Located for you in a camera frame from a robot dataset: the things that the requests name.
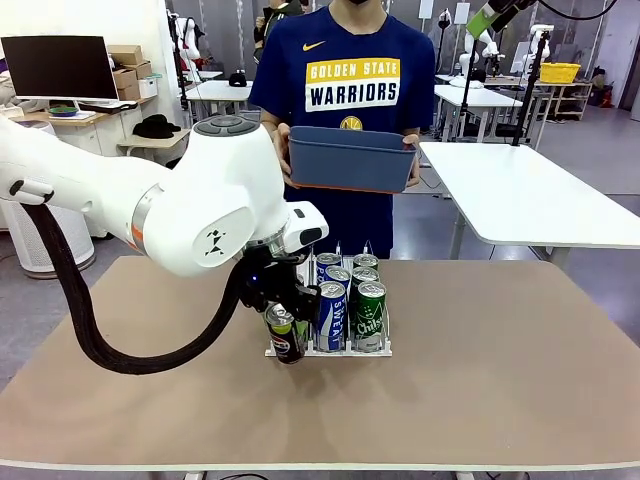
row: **yellow bin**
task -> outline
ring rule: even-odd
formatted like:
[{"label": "yellow bin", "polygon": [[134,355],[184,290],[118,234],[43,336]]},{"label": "yellow bin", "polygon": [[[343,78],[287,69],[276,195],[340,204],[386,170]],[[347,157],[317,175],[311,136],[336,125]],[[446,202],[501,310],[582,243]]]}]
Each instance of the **yellow bin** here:
[{"label": "yellow bin", "polygon": [[573,83],[580,70],[577,63],[543,63],[540,67],[542,83]]}]

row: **can rack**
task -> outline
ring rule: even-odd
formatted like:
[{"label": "can rack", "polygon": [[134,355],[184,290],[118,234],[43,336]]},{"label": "can rack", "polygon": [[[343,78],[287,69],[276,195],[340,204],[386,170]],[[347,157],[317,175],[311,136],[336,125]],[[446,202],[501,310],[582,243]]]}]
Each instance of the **can rack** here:
[{"label": "can rack", "polygon": [[[349,270],[349,272],[353,271],[353,257],[343,257],[342,266]],[[302,276],[303,282],[305,285],[315,285],[316,283],[316,261],[315,256],[309,257],[305,263],[298,266],[298,274]],[[347,321],[346,328],[350,328],[349,321]],[[307,351],[305,353],[305,357],[328,357],[328,358],[339,358],[339,357],[391,357],[391,330],[390,330],[390,322],[389,322],[389,310],[385,306],[383,317],[382,317],[382,349],[376,352],[359,352],[354,350],[353,344],[351,340],[347,340],[345,344],[345,349],[340,350],[339,352],[321,352],[320,350],[315,348],[313,338],[309,339],[307,344]],[[276,352],[273,348],[273,343],[269,341],[269,347],[265,350],[265,357],[275,357]]]}]

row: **blue plastic bin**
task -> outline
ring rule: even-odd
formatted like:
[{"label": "blue plastic bin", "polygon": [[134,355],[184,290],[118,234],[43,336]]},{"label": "blue plastic bin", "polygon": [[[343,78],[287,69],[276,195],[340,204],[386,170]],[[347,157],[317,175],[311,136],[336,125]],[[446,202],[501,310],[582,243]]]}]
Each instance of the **blue plastic bin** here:
[{"label": "blue plastic bin", "polygon": [[305,187],[400,193],[416,154],[395,133],[293,127],[291,180]]}]

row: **golden state warriors t-shirt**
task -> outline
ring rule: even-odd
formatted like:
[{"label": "golden state warriors t-shirt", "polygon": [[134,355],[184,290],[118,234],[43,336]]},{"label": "golden state warriors t-shirt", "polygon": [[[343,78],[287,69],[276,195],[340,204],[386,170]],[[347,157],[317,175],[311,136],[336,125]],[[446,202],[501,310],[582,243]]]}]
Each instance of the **golden state warriors t-shirt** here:
[{"label": "golden state warriors t-shirt", "polygon": [[[428,37],[392,16],[370,35],[353,35],[322,8],[287,18],[271,32],[250,101],[290,126],[403,133],[433,119],[435,56]],[[288,201],[312,202],[329,223],[316,252],[336,249],[388,257],[393,197],[286,188]]]}]

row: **hand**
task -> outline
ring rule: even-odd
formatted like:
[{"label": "hand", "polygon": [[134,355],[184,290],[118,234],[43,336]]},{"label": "hand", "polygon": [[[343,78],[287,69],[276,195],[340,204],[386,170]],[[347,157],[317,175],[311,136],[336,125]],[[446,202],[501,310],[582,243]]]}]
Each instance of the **hand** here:
[{"label": "hand", "polygon": [[[420,137],[415,133],[407,135],[402,139],[405,145],[414,145],[416,150],[420,150]],[[409,174],[409,180],[407,180],[407,188],[415,187],[420,183],[420,155],[416,152],[413,157],[413,164],[411,165],[411,173]]]},{"label": "hand", "polygon": [[296,187],[291,181],[291,166],[289,165],[289,135],[291,128],[286,123],[278,125],[278,129],[271,134],[273,146],[276,149],[278,160],[280,161],[280,170],[282,170],[282,178],[287,185]]}]

